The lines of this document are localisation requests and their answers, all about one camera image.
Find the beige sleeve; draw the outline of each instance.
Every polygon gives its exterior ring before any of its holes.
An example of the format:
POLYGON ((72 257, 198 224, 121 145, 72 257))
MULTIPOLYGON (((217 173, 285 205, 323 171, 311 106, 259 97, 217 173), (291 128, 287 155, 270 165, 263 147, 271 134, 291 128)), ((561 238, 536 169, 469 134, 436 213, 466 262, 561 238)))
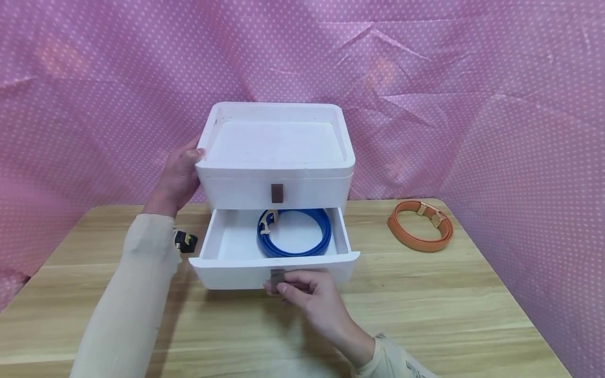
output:
POLYGON ((174 219, 137 216, 120 264, 80 342, 70 377, 144 377, 172 276, 181 261, 174 219))
POLYGON ((391 339, 379 334, 374 337, 374 358, 359 369, 353 369, 355 378, 437 378, 415 358, 391 339))

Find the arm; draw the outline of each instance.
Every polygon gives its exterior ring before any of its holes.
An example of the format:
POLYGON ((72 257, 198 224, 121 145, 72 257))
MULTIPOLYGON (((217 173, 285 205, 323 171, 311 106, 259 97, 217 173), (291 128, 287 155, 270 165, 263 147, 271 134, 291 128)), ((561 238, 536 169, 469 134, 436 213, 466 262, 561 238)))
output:
POLYGON ((174 218, 200 182, 199 136, 173 151, 143 213, 132 223, 122 258, 84 331, 71 377, 143 377, 153 353, 172 276, 181 261, 174 218))
POLYGON ((174 219, 139 215, 86 327, 71 377, 145 376, 180 260, 174 246, 174 219))
MULTIPOLYGON (((287 272, 277 290, 300 307, 313 327, 353 365, 353 377, 436 378, 402 348, 382 334, 371 337, 349 315, 332 276, 326 272, 287 272)), ((270 282, 265 289, 271 294, 270 282)))

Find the hand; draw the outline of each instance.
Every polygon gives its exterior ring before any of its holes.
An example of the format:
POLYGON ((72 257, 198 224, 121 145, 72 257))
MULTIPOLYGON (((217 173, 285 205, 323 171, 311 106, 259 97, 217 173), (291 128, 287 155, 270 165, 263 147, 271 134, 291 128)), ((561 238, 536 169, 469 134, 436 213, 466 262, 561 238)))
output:
MULTIPOLYGON (((288 302, 299 307, 315 328, 355 367, 369 363, 374 356, 374 338, 349 315, 330 273, 294 270, 284 274, 286 282, 277 290, 288 302)), ((265 282, 271 294, 271 283, 265 282)))
POLYGON ((206 155, 203 148, 196 149, 199 141, 200 135, 168 155, 160 181, 147 199, 143 213, 174 218, 193 197, 200 187, 195 164, 206 155))

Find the white storage box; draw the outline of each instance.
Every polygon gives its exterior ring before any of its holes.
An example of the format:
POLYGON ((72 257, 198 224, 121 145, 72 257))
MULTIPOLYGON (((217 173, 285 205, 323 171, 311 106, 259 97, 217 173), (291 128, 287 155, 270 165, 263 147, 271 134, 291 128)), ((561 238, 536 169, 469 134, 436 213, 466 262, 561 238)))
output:
MULTIPOLYGON (((343 219, 355 155, 342 111, 335 105, 221 102, 200 137, 206 156, 196 169, 212 209, 198 258, 190 258, 209 289, 262 288, 271 270, 327 269, 350 279, 359 257, 343 219), (257 241, 267 209, 325 209, 332 238, 324 255, 268 258, 257 241)), ((280 249, 304 252, 322 232, 301 212, 271 225, 280 249)))

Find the open drawer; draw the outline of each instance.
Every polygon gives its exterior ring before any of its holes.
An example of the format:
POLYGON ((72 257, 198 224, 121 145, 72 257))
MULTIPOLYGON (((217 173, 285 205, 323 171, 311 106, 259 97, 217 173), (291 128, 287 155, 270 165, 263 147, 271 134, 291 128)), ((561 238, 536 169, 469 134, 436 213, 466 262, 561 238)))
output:
MULTIPOLYGON (((359 252, 352 252, 342 209, 325 210, 332 221, 332 239, 323 256, 267 258, 257 242, 262 210, 214 209, 200 257, 189 263, 208 289, 263 288, 271 270, 327 269, 336 283, 350 279, 359 252)), ((301 212, 280 215, 271 225, 271 240, 280 249, 303 252, 321 240, 315 220, 301 212)))

